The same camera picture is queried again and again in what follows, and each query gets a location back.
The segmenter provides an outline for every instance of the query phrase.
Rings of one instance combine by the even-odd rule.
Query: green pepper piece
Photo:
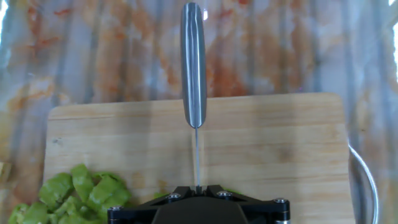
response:
[[[22,224],[24,221],[25,213],[29,209],[27,204],[21,203],[17,205],[8,219],[8,224]]]
[[[35,202],[26,211],[23,224],[47,223],[48,219],[47,206],[41,202]]]
[[[72,174],[73,186],[76,189],[82,202],[86,202],[90,192],[94,188],[94,182],[91,178],[91,174],[88,171],[86,165],[79,164],[70,170]]]
[[[60,218],[58,224],[69,224],[69,215],[64,214],[64,215]]]
[[[101,220],[87,220],[78,213],[73,213],[69,216],[65,216],[64,220],[58,224],[102,224]]]
[[[126,182],[117,174],[113,174],[111,172],[96,172],[93,174],[94,179],[99,179],[102,180],[104,177],[111,177],[123,184],[126,184]]]
[[[122,189],[118,189],[117,191],[115,191],[115,193],[112,195],[112,197],[108,198],[105,201],[105,203],[102,204],[101,210],[98,211],[98,216],[102,220],[106,220],[109,208],[118,206],[118,205],[123,206],[125,203],[127,203],[129,201],[130,198],[131,198],[130,191],[125,189],[123,186]]]
[[[72,176],[60,173],[46,181],[39,191],[40,201],[45,203],[50,211],[61,206],[63,199],[73,190]]]
[[[86,206],[82,206],[79,210],[79,214],[87,219],[87,220],[96,220],[97,219],[97,214],[96,212],[92,211],[90,208]]]
[[[94,211],[98,211],[101,209],[101,205],[106,201],[106,199],[112,196],[113,192],[123,188],[124,186],[122,183],[109,176],[104,176],[90,193],[87,205]]]
[[[49,224],[58,224],[58,216],[56,214],[49,214]]]
[[[61,217],[64,213],[76,213],[83,206],[83,202],[74,196],[69,196],[68,199],[59,207],[54,214]]]

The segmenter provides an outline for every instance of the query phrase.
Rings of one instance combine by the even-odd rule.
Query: screw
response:
[[[274,199],[274,202],[275,202],[275,203],[285,203],[285,202],[287,202],[287,200],[284,199],[284,198],[275,198],[275,199]]]
[[[226,190],[222,190],[220,192],[217,192],[217,196],[219,196],[219,197],[229,197],[229,196],[232,196],[232,193],[228,192]]]
[[[171,193],[169,196],[167,196],[167,199],[177,199],[180,197],[181,195],[179,193]]]
[[[123,208],[124,208],[123,206],[119,205],[119,206],[111,207],[110,210],[119,211],[119,210],[122,210]]]

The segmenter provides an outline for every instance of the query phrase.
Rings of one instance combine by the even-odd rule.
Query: knife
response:
[[[182,9],[180,42],[185,119],[195,129],[197,186],[200,188],[198,128],[206,120],[206,58],[201,10],[194,2]]]

